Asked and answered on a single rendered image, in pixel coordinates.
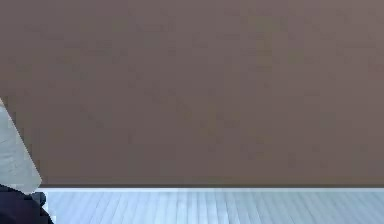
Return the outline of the dark navy rounded object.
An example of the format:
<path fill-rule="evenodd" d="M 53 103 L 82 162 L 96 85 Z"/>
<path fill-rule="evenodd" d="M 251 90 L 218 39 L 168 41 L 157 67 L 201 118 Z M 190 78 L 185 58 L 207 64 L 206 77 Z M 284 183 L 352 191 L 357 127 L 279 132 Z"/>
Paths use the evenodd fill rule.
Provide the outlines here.
<path fill-rule="evenodd" d="M 55 224 L 43 208 L 46 200 L 43 192 L 24 194 L 0 185 L 0 224 Z"/>

